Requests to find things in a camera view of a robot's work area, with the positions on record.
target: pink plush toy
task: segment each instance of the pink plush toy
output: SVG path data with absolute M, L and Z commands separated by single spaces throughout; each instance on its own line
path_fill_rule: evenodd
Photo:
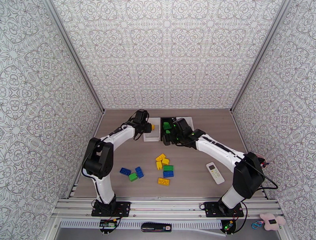
M 267 214 L 260 214 L 260 217 L 264 221 L 264 229 L 267 231 L 274 230 L 277 231 L 279 230 L 280 226 L 283 226 L 286 224 L 284 217 L 277 216 L 275 217 L 271 213 Z

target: patterned wall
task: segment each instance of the patterned wall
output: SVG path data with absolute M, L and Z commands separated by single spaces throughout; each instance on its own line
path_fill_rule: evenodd
M 0 20 L 0 239 L 41 239 L 101 112 L 41 1 Z
M 228 108 L 281 0 L 54 0 L 105 108 Z
M 234 111 L 295 239 L 316 239 L 316 1 L 296 0 Z

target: remote control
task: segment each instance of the remote control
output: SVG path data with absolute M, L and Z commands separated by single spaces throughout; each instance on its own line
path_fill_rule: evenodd
M 223 178 L 223 176 L 221 175 L 221 173 L 219 172 L 219 170 L 217 169 L 217 167 L 215 166 L 215 164 L 213 162 L 208 163 L 206 165 L 206 168 L 210 172 L 210 174 L 212 175 L 216 184 L 221 184 L 225 181 L 225 179 Z

